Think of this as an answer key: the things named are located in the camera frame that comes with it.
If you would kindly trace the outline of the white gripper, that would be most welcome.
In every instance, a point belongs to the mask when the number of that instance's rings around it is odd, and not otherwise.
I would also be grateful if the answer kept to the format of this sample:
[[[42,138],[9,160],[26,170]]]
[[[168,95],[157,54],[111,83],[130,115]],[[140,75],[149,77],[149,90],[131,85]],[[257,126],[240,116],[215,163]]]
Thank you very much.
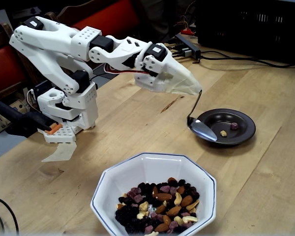
[[[172,56],[162,43],[148,43],[135,59],[135,66],[145,66],[156,76],[135,74],[135,84],[153,92],[197,95],[202,85],[193,74]]]

